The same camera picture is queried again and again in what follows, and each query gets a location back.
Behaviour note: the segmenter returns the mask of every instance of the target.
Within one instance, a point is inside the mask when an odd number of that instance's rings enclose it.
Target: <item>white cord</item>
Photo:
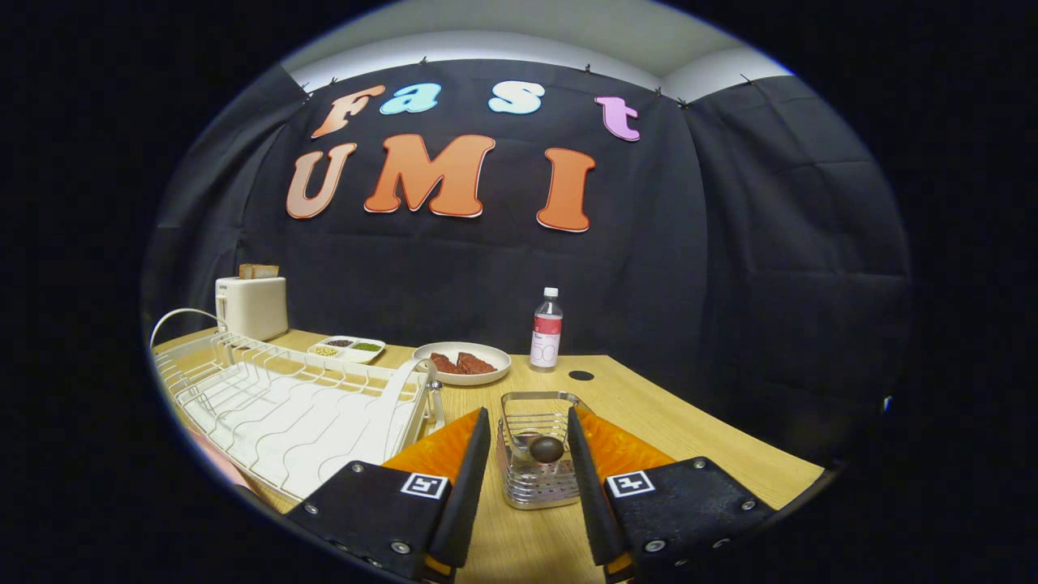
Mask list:
[[[162,327],[162,324],[166,323],[167,318],[173,316],[174,314],[180,314],[180,313],[198,313],[198,314],[203,314],[203,315],[206,315],[206,316],[208,316],[208,317],[216,321],[218,324],[220,324],[220,325],[222,325],[224,327],[227,326],[227,324],[224,323],[222,319],[219,319],[216,316],[211,315],[211,314],[209,314],[206,311],[199,311],[199,310],[196,310],[196,309],[176,309],[175,311],[170,311],[170,312],[166,313],[166,315],[163,316],[162,318],[160,318],[159,323],[157,323],[155,325],[155,329],[152,331],[152,340],[147,343],[147,347],[149,350],[154,350],[155,349],[155,336],[159,334],[159,328]]]

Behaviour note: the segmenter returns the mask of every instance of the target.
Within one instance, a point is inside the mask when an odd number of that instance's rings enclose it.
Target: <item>white plate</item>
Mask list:
[[[373,345],[378,345],[379,351],[364,352],[361,350],[354,350],[352,347],[336,347],[334,345],[329,345],[328,344],[329,341],[350,341],[353,344],[371,343]],[[386,344],[382,341],[376,341],[375,339],[361,339],[360,337],[344,337],[339,335],[336,337],[328,337],[327,339],[322,340],[320,343],[317,343],[310,349],[306,350],[306,353],[310,355],[317,355],[313,353],[315,347],[328,347],[338,352],[334,356],[327,356],[329,359],[337,359],[339,361],[345,361],[348,363],[371,363],[373,359],[382,355],[382,352],[384,352],[386,349]]]
[[[450,363],[458,363],[458,354],[466,353],[489,363],[497,371],[481,373],[479,376],[458,376],[455,373],[436,372],[436,379],[448,386],[482,386],[491,382],[496,382],[503,378],[512,367],[512,358],[509,354],[488,347],[487,345],[476,345],[475,343],[431,343],[414,350],[412,357],[415,359],[432,359],[433,354],[440,354],[450,360]]]

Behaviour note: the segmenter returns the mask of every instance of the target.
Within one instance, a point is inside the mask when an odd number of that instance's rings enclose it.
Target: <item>letter m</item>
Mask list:
[[[455,138],[436,160],[429,159],[426,142],[417,134],[400,134],[383,142],[387,154],[375,194],[364,200],[371,213],[392,213],[400,207],[397,184],[404,187],[407,207],[417,211],[429,193],[443,182],[439,194],[429,202],[437,215],[476,217],[483,213],[477,198],[483,159],[493,149],[487,136],[465,135]]]

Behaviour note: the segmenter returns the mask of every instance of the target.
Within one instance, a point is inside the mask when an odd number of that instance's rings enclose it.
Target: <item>wall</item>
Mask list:
[[[509,32],[456,31],[415,34],[372,43],[321,59],[289,74],[310,91],[327,85],[332,77],[346,79],[373,71],[416,63],[426,56],[431,61],[450,59],[515,59],[574,68],[591,63],[595,73],[623,79],[655,89],[658,77],[634,65],[572,45]]]
[[[777,62],[750,47],[728,49],[700,57],[663,78],[663,94],[686,102],[745,83],[776,75],[793,75]]]
[[[622,60],[547,38],[508,32],[455,31],[402,36],[358,47],[310,63],[289,74],[311,91],[332,77],[347,79],[364,73],[416,63],[452,59],[515,59],[574,68],[591,63],[593,72],[622,79],[647,89],[662,87],[664,95],[691,102],[749,79],[792,75],[782,65],[749,47],[727,49],[694,59],[660,79]]]

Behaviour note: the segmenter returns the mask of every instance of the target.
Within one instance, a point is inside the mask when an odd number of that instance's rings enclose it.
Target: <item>blue letter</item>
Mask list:
[[[532,113],[541,107],[538,98],[544,94],[544,87],[525,81],[501,81],[492,91],[497,96],[487,102],[491,111]]]
[[[436,95],[440,92],[438,83],[417,83],[408,85],[393,93],[393,98],[379,109],[386,115],[402,111],[418,113],[436,107]]]

